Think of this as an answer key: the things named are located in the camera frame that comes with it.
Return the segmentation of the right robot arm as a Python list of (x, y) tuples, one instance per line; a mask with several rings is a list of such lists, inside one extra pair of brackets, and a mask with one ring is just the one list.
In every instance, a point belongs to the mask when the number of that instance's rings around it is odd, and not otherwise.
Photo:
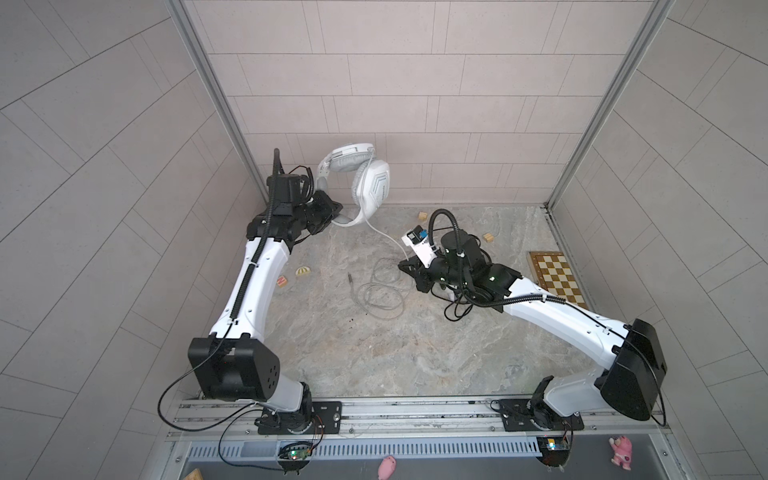
[(600, 316), (535, 284), (519, 271), (495, 263), (476, 236), (440, 208), (429, 218), (445, 217), (450, 225), (440, 238), (433, 225), (407, 231), (403, 244), (413, 252), (398, 268), (418, 291), (440, 287), (452, 293), (452, 303), (493, 309), (528, 321), (579, 349), (594, 361), (591, 369), (537, 385), (525, 407), (510, 411), (540, 430), (572, 427), (572, 417), (611, 408), (636, 421), (653, 419), (664, 406), (661, 386), (667, 365), (656, 329)]

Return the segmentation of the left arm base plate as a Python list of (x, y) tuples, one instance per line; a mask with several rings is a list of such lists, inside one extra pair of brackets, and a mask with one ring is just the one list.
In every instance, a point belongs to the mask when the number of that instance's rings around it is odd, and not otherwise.
[(260, 435), (338, 434), (343, 404), (340, 401), (313, 401), (296, 412), (267, 411), (256, 421)]

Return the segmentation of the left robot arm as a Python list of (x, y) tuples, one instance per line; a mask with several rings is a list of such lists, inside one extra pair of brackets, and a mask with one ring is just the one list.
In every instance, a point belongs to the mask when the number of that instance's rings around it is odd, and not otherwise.
[(267, 207), (247, 227), (243, 264), (227, 304), (210, 333), (190, 343), (189, 373), (206, 398), (250, 400), (266, 409), (268, 428), (301, 434), (313, 423), (311, 391), (284, 375), (278, 355), (265, 345), (267, 313), (295, 245), (322, 232), (342, 206), (315, 191), (310, 170), (285, 172), (279, 157), (267, 187)]

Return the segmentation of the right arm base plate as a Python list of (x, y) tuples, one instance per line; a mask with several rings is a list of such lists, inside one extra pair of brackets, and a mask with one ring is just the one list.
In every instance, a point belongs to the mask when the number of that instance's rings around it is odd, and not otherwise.
[(490, 408), (499, 414), (506, 432), (521, 431), (581, 431), (584, 422), (580, 415), (558, 415), (543, 402), (528, 398), (493, 400)]

